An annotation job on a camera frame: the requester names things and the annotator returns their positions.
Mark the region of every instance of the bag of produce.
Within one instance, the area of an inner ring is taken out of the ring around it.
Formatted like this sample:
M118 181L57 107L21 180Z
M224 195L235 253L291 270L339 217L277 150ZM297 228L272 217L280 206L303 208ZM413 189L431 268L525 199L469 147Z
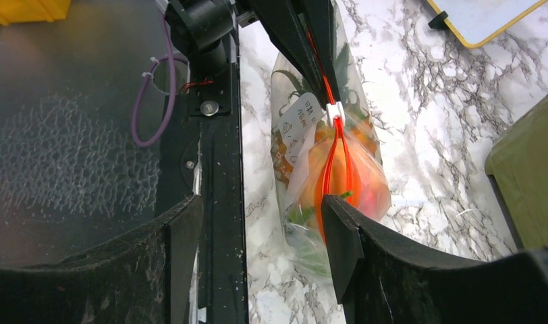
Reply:
M330 276L323 195L340 195L376 221L391 206L379 141L334 8L334 68L341 102L333 108L339 107L339 114L322 109L308 82L282 54L271 76L271 155L285 240L302 271L323 277Z

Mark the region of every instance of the cable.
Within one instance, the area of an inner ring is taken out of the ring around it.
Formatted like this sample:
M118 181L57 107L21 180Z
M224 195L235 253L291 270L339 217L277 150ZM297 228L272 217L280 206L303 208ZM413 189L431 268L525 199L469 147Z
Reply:
M131 136L133 137L133 141L135 144L137 144L140 147L149 147L153 145L158 139L160 139L161 135L165 131L165 128L167 128L167 125L169 125L169 121L171 120L171 115L173 113L173 107L175 105L175 98L177 95L177 75L176 75L176 69L174 61L179 61L183 64L188 64L188 62L185 59L182 59L181 57L174 57L173 56L173 47L171 45L171 38L169 36L169 31L167 30L167 23L165 22L165 16L161 14L159 16L161 21L161 27L163 28L163 33L165 35L165 46L167 47L167 54L166 56L160 57L157 59L157 61L166 61L173 58L173 64L169 64L169 75L170 75L170 83L171 83L171 90L169 93L169 102L167 103L167 111L165 113L165 117L163 117L163 121L161 122L161 125L159 126L159 129L155 132L155 135L151 137L147 141L142 141L139 138L139 135L137 133L137 121L139 118L139 107L141 104L141 100L143 99L143 94L145 93L146 87L148 85L148 82L153 75L153 72L157 66L157 62L154 62L151 66L148 73L144 74L144 81L143 85L141 86L139 93L137 95L137 99L135 100L135 105L133 106L133 114L131 115Z

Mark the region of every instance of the yellow edge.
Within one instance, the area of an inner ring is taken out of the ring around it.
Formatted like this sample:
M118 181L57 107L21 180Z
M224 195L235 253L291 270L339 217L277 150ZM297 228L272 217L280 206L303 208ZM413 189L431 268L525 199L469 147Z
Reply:
M513 20L511 20L510 22L505 24L505 26L502 26L501 28L499 28L499 30L497 30L493 34L490 34L487 38L485 38L483 41L481 41L477 44L470 44L469 42L467 42L465 40L465 38L463 37L463 35L461 35L461 33L457 30L457 28L455 28L455 26L453 26L453 24L451 24L451 22L449 21L450 17L445 19L445 23L447 24L447 27L449 27L449 29L455 34L455 36L457 36L459 41L463 45L465 45L465 47L467 47L469 49L476 49L478 47L483 46L484 44L487 44L491 39L495 38L495 36L497 36L498 34L504 32L507 28L514 25L517 21L521 20L524 16L528 15L529 13L534 11L536 8L540 7L546 1L548 1L548 0L540 0L539 2L537 2L534 5L530 6L530 8L528 8L527 10L524 10L520 15L516 16ZM442 12L442 10L440 10L439 7L437 7L434 0L427 0L427 2L429 2L431 7L433 7L433 9L435 10L435 12L437 12L437 14L440 14Z

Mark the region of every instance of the white clip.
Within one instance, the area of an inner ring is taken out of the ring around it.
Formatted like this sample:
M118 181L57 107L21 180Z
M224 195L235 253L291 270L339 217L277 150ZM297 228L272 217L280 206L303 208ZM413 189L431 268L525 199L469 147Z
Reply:
M333 119L338 116L341 117L341 121L344 123L346 121L346 113L344 106L341 105L341 101L336 102L335 105L328 103L326 105L326 116L329 127L333 127Z

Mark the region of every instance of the white label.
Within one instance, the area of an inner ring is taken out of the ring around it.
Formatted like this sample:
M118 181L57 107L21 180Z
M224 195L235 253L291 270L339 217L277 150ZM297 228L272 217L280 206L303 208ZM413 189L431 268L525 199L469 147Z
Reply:
M306 132L316 125L324 112L314 94L304 93L278 120L282 142L287 147L285 158L293 166L306 142Z

